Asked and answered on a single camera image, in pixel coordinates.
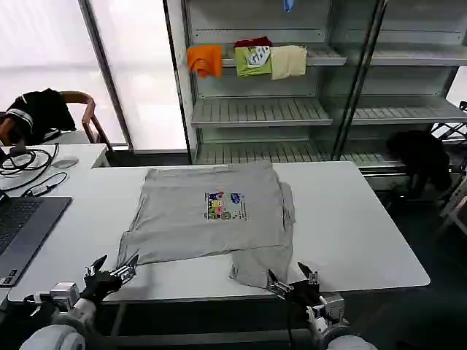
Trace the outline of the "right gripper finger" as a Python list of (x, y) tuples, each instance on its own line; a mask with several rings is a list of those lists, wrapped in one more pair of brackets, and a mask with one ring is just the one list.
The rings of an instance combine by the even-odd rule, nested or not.
[(269, 275), (269, 290), (279, 298), (288, 298), (293, 291), (293, 287), (289, 284), (281, 282), (274, 272), (268, 269)]
[(309, 284), (319, 285), (320, 284), (320, 272), (318, 270), (312, 270), (309, 266), (302, 262), (297, 262), (299, 269), (308, 279)]

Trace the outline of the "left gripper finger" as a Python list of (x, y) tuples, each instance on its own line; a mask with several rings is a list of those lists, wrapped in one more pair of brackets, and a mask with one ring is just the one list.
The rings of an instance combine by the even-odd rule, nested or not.
[(139, 260), (139, 255), (134, 254), (131, 258), (123, 263), (122, 266), (110, 272), (110, 276), (118, 278), (122, 282), (129, 282), (136, 275), (136, 267)]
[(101, 267), (105, 263), (106, 259), (107, 255), (105, 254), (104, 256), (98, 258), (92, 264), (87, 266), (85, 268), (85, 278), (94, 276), (96, 273), (98, 273), (101, 270)]

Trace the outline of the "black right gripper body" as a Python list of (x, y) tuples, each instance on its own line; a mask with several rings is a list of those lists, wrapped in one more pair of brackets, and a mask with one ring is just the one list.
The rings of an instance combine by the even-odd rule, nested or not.
[(323, 305), (319, 282), (302, 280), (288, 286), (290, 291), (285, 294), (285, 301), (296, 314), (305, 314), (308, 308)]

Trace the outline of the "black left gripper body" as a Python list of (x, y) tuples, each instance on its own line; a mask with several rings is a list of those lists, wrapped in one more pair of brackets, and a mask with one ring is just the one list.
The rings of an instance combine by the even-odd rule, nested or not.
[(84, 277), (85, 288), (80, 293), (82, 299), (92, 303), (101, 303), (108, 295), (117, 292), (123, 285), (120, 277), (109, 271), (97, 271)]

